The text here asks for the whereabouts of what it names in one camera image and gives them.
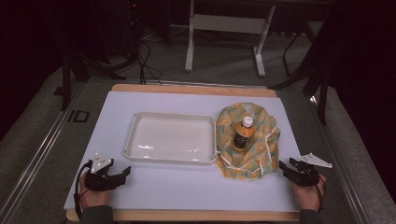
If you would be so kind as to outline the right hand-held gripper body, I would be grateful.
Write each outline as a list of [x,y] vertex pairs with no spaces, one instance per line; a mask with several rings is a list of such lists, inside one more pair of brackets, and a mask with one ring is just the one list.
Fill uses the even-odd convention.
[[297,161],[301,161],[303,166],[297,169],[297,176],[293,181],[296,185],[301,187],[314,186],[319,181],[319,174],[316,169],[317,166],[332,168],[332,164],[327,162],[313,153],[300,156]]

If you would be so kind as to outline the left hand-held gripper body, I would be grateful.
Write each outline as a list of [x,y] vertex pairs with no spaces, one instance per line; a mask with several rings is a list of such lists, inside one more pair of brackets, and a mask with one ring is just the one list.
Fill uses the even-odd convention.
[[109,168],[114,164],[114,160],[95,153],[91,163],[90,171],[85,175],[85,187],[93,191],[114,189],[114,182],[108,174]]

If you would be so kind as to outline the green orange patterned cloth bag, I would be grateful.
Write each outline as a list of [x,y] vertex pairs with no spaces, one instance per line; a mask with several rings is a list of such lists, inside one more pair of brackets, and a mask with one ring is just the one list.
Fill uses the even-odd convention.
[[[253,134],[243,148],[234,144],[245,117],[252,118]],[[266,109],[253,103],[223,108],[216,121],[218,157],[216,165],[226,178],[255,180],[271,174],[278,166],[280,130]]]

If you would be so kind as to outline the orange drink bottle white cap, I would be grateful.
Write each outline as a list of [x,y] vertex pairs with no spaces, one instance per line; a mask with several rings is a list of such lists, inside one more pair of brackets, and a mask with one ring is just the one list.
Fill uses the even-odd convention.
[[236,150],[242,151],[248,142],[248,139],[254,134],[253,118],[244,117],[235,128],[233,146]]

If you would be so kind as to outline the white plastic tray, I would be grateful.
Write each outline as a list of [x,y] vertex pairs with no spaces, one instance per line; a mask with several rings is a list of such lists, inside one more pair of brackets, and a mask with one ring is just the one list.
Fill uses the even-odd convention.
[[208,165],[217,158],[216,121],[210,116],[140,112],[134,115],[126,158]]

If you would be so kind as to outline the person's left hand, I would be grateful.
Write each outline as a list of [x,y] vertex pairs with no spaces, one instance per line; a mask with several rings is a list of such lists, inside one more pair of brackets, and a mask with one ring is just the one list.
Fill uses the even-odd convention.
[[85,186],[86,175],[79,179],[79,204],[82,209],[108,205],[109,191],[92,191]]

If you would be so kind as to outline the person's right hand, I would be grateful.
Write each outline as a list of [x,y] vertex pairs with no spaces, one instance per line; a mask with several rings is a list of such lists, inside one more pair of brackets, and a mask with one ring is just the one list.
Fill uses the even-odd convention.
[[319,176],[319,182],[315,186],[301,187],[291,182],[295,199],[300,209],[310,209],[319,211],[325,195],[326,177]]

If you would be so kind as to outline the white table mat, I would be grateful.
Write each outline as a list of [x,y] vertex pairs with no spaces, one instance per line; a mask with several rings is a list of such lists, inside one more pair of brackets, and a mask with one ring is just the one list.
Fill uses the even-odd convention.
[[235,103],[261,105],[276,119],[282,161],[300,155],[285,108],[278,98],[111,91],[83,160],[99,153],[115,160],[111,168],[114,174],[128,166],[132,168],[126,184],[111,192],[110,204],[115,210],[296,211],[298,206],[289,181],[280,171],[259,180],[243,181],[223,177],[215,164],[139,162],[124,156],[134,115],[139,112],[215,118],[222,108]]

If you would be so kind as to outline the black metal stand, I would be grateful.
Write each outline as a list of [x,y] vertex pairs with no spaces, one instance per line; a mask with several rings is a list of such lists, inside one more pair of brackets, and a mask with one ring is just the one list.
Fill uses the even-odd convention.
[[329,86],[330,73],[328,65],[331,56],[321,56],[318,49],[313,47],[306,53],[300,66],[295,70],[295,74],[279,83],[269,86],[270,90],[282,90],[298,81],[307,79],[303,87],[304,96],[312,97],[319,91],[318,118],[323,125],[326,125],[326,103]]

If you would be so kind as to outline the wooden table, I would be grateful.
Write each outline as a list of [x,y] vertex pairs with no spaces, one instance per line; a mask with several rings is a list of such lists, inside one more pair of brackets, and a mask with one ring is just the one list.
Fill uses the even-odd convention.
[[[166,85],[133,85],[116,84],[111,91],[198,94],[216,96],[271,97],[278,98],[276,93],[267,89],[202,87],[202,86],[166,86]],[[113,217],[123,221],[296,221],[298,209],[294,212],[277,211],[215,211],[215,210],[176,210],[176,209],[117,209],[113,208]]]

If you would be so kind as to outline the black tripod stand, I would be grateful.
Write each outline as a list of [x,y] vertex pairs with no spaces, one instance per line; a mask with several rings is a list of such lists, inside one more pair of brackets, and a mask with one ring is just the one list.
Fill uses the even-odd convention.
[[71,75],[74,75],[78,81],[87,82],[90,75],[87,66],[99,70],[107,77],[114,79],[124,79],[124,77],[113,73],[109,68],[90,59],[82,52],[67,50],[63,53],[63,85],[61,95],[63,97],[62,111],[65,111],[71,103]]

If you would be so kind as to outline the metal floor rail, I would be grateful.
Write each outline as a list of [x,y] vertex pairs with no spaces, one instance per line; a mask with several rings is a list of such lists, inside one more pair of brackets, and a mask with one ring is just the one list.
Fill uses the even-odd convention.
[[41,142],[39,148],[29,161],[28,165],[24,168],[16,183],[16,186],[13,188],[7,197],[5,204],[0,209],[0,224],[8,224],[13,218],[26,192],[35,180],[35,177],[43,162],[49,155],[52,146],[57,140],[57,137],[60,134],[63,126],[66,124],[66,120],[71,115],[72,107],[85,86],[85,82],[80,82],[77,84],[72,92],[70,102],[66,104],[66,108],[60,112],[57,119],[53,122],[46,137]]
[[316,98],[312,96],[307,97],[306,100],[310,105],[314,120],[321,131],[322,140],[325,142],[333,169],[338,178],[338,183],[344,192],[346,201],[356,224],[369,224],[368,215],[357,192],[357,187],[354,185],[352,180],[356,175],[349,172],[353,162],[352,159],[347,158],[347,153],[351,153],[352,150],[348,146],[341,146],[338,144],[337,141],[340,140],[340,137],[337,135],[339,135],[340,132],[333,129],[331,123],[327,119],[322,121],[319,118],[318,101]]

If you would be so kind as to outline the white metal desk frame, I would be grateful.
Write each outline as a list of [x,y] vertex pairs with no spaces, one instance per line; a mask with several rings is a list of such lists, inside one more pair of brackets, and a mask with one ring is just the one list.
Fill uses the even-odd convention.
[[276,11],[276,6],[270,6],[265,19],[255,18],[240,18],[217,15],[196,14],[194,12],[195,1],[190,0],[190,19],[189,19],[189,43],[187,48],[185,71],[191,72],[193,66],[194,55],[194,31],[221,31],[232,33],[245,33],[260,35],[261,39],[257,46],[253,48],[254,59],[257,67],[259,77],[266,75],[264,63],[262,58],[262,48],[269,28],[272,23],[272,18]]

